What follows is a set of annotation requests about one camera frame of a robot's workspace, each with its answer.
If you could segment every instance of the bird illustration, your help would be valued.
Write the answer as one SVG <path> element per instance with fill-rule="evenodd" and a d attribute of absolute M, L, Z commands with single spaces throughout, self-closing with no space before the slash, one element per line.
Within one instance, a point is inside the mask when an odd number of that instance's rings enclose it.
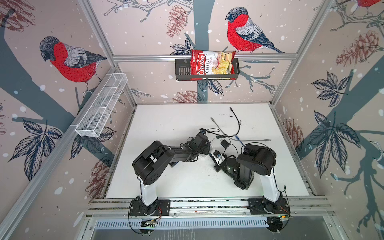
<path fill-rule="evenodd" d="M 284 53 L 277 49 L 266 38 L 263 30 L 252 22 L 245 8 L 232 8 L 225 19 L 228 20 L 228 41 L 237 49 L 237 52 L 249 51 L 252 53 L 255 49 L 269 48 L 278 53 Z"/>
<path fill-rule="evenodd" d="M 66 79 L 87 84 L 83 97 L 86 93 L 92 93 L 88 90 L 88 81 L 93 75 L 99 78 L 96 68 L 102 60 L 107 59 L 99 54 L 88 52 L 84 48 L 62 43 L 53 36 L 48 36 L 41 41 L 40 51 L 44 61 L 49 59 Z"/>
<path fill-rule="evenodd" d="M 368 14 L 372 14 L 371 12 L 369 12 L 368 8 L 370 6 L 378 3 L 381 0 L 345 0 L 345 1 L 341 2 L 341 3 L 339 3 L 339 5 L 342 5 L 342 4 L 344 4 L 346 2 L 349 2 L 349 1 L 357 2 L 358 7 L 365 7 L 365 8 L 367 8 L 367 14 L 365 14 L 365 15 L 368 15 Z"/>

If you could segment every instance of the metal grate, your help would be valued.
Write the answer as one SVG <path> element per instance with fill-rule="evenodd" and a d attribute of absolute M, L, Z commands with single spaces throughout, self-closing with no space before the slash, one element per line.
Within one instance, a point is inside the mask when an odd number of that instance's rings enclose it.
<path fill-rule="evenodd" d="M 81 137 L 99 137 L 127 83 L 124 73 L 113 73 L 98 93 L 75 131 Z"/>
<path fill-rule="evenodd" d="M 140 226 L 140 218 L 130 219 L 131 227 L 144 229 Z M 163 218 L 156 229 L 197 229 L 197 228 L 254 228 L 269 227 L 266 217 L 232 217 L 232 218 Z M 95 229 L 129 229 L 128 219 L 100 219 Z"/>

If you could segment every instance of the black mounting plate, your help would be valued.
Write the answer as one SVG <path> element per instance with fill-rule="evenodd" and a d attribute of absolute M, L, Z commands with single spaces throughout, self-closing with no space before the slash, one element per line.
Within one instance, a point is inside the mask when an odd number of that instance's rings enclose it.
<path fill-rule="evenodd" d="M 273 210 L 271 208 L 269 208 L 270 212 L 267 212 L 264 210 L 265 206 L 264 206 L 263 201 L 265 201 L 265 199 L 263 199 L 263 198 L 248 199 L 248 206 L 249 206 L 249 210 L 251 212 L 251 215 L 261 215 L 261 214 L 286 215 L 288 212 L 290 212 L 289 207 L 286 207 L 287 201 L 284 198 L 281 199 L 281 205 L 280 205 L 281 207 L 275 207 L 275 209 L 273 209 Z"/>
<path fill-rule="evenodd" d="M 144 208 L 140 204 L 140 199 L 133 199 L 131 204 L 131 209 L 129 210 L 129 215 L 131 217 L 141 217 L 146 216 L 144 214 Z M 161 209 L 162 216 L 169 216 L 170 209 L 170 200 L 168 199 L 159 199 L 157 200 L 157 207 Z M 155 212 L 151 216 L 160 216 L 160 211 L 156 208 Z"/>

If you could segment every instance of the blue cable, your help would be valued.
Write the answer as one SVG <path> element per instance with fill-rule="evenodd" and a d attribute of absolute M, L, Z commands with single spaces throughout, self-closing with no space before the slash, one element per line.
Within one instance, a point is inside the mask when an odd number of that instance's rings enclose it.
<path fill-rule="evenodd" d="M 239 137 L 238 137 L 237 135 L 235 135 L 235 138 L 236 138 L 237 140 L 239 140 L 239 142 L 244 146 L 243 142 L 239 139 Z"/>

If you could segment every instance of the bird head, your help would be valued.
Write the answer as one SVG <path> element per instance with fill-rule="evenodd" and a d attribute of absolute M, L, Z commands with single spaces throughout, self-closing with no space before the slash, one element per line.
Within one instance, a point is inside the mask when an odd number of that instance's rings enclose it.
<path fill-rule="evenodd" d="M 227 14 L 227 16 L 225 17 L 225 20 L 228 20 L 230 23 L 233 23 L 234 20 L 240 16 L 240 15 L 247 15 L 248 14 L 248 11 L 244 8 L 244 7 L 235 7 L 235 8 L 232 8 L 229 13 Z"/>
<path fill-rule="evenodd" d="M 53 47 L 59 42 L 60 41 L 53 36 L 48 36 L 41 41 L 40 52 L 41 52 L 41 56 L 43 57 L 44 61 L 46 61 L 48 59 L 51 61 L 56 60 L 55 53 L 53 52 Z"/>

